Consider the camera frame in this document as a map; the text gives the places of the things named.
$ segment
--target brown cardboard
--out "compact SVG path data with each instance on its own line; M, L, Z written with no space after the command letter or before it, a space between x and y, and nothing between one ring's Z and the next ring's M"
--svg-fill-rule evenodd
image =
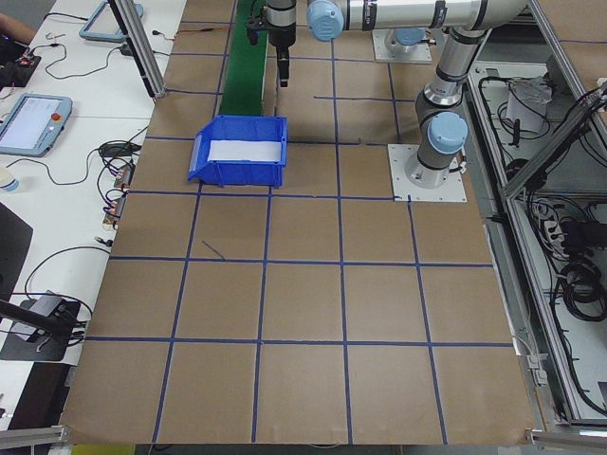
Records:
M233 5L190 0L183 20L227 22ZM297 11L304 25L305 2ZM230 29L179 25L202 27L216 29L178 34L174 53L214 55L174 56L172 88L216 90ZM373 60L369 33L332 46ZM331 45L304 27L291 50L277 95L267 63L265 112L288 117L280 189L198 193L185 182L193 142L158 137L192 139L221 95L156 104L134 189L185 194L129 195L89 331L122 341L85 342L63 422L77 442L518 443L530 411L469 181L467 204L408 208L391 200L386 147L362 145L418 143L401 100L432 67L391 65L393 100L386 64L322 60ZM332 99L334 65L354 100ZM362 144L337 145L335 118L340 142Z
M289 144L283 180L274 194L337 195L335 145Z
M348 355L357 441L442 444L427 348L355 346Z
M335 62L335 86L338 98L392 99L387 64Z
M204 35L198 38L204 41ZM223 56L174 55L164 74L167 89L215 93L223 62Z
M257 338L260 264L190 263L177 335Z
M434 359L450 444L525 443L533 420L511 349L435 348Z
M198 192L198 181L188 181L192 147L193 140L145 139L131 188Z
M478 210L467 204L413 203L422 263L491 264Z
M337 201L273 199L268 257L272 260L338 261Z
M397 143L391 100L338 100L338 125L340 142Z
M345 196L392 198L386 148L340 145L340 182Z
M345 267L348 339L426 341L415 267Z
M156 101L148 136L194 139L212 120L214 95L170 92Z
M341 346L262 349L257 442L347 443Z
M340 286L338 265L269 264L264 339L341 340Z
M414 249L409 213L394 201L341 202L346 261L411 263Z
M200 201L192 257L264 258L266 197L208 196Z
M196 196L129 194L113 256L184 258Z
M434 341L511 341L492 268L424 267L422 280Z
M181 261L110 261L87 334L170 337L183 267Z
M87 340L61 423L74 444L152 440L169 345Z
M539 0L543 13L560 40L607 41L603 18L607 4L603 0Z
M253 346L177 345L158 442L249 442L254 373Z
M212 28L212 31L198 31ZM175 35L173 55L175 54L216 54L226 52L230 26L213 22L181 23Z
M237 0L188 0L181 21L229 22Z

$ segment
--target person's arm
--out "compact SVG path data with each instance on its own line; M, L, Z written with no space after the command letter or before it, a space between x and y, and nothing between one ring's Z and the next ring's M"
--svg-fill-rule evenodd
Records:
M0 12L0 33L8 36L11 40L29 45L31 40L34 39L36 30Z

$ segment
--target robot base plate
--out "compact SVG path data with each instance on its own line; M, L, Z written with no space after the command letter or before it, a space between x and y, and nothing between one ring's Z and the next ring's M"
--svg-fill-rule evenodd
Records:
M394 53L386 47L386 35L390 30L373 31L373 49L376 52L377 62L394 62L398 64L431 64L432 54L427 44L412 46L410 52Z
M414 202L468 202L460 173L450 173L447 181L433 190L420 188L409 180L405 174L405 163L411 155L417 153L418 147L416 144L388 145L395 201L407 202L411 199ZM451 167L457 167L455 159L453 159Z

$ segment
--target blue plastic bin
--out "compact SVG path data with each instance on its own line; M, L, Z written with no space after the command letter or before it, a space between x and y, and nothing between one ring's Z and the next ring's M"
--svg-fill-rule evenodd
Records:
M281 143L280 161L209 160L212 140L272 141ZM217 116L196 135L188 180L212 185L283 184L286 165L286 118Z

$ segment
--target white table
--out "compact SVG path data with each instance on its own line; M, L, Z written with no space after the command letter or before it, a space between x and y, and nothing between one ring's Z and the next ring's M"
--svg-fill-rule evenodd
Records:
M57 0L51 11L79 16L90 15L99 0ZM170 53L172 41L153 36L152 30L172 36L179 24L185 0L138 0L144 6L142 19L153 50ZM107 52L115 47L111 43L87 42L79 37L82 21L63 16L49 16L39 29L31 46L53 43L46 35L64 36L57 43L67 48L67 59L54 65L51 71L57 75L77 74L89 71L105 63ZM39 67L28 87L16 89L5 100L0 100L0 116L10 111L21 93L40 93L70 97L73 111L65 130L54 147L41 158L53 176L61 182L79 180L84 176L85 158L88 153L108 140L126 140L149 123L154 103L148 98L143 82L132 58L115 51L109 67L91 76L57 81L45 72L45 66L63 56L59 47L36 51L42 56ZM157 55L160 69L164 72L168 57ZM5 88L0 97L9 92ZM138 136L136 143L143 141ZM0 165L7 165L19 156L0 155ZM71 246L100 246L95 236L104 239L114 237L114 231L103 229L103 202L97 190L97 176L102 168L101 159L93 154L88 179L80 185L58 187L46 176L43 166L18 163L10 168L20 180L16 193L0 194L0 202L28 222L34 229L31 247L23 267L16 292L23 291L27 276L44 258L55 251ZM110 189L114 177L105 173L101 187ZM76 250L53 258L34 276L29 288L32 292L54 292L82 299L94 308L101 285L107 255L96 250ZM11 301L19 303L23 296ZM79 319L88 319L83 308ZM0 329L8 330L10 321L0 323ZM0 334L0 345L6 335ZM69 348L64 363L76 365L81 345ZM31 371L32 362L0 361L0 407L13 414ZM0 418L0 430L9 427L10 418Z

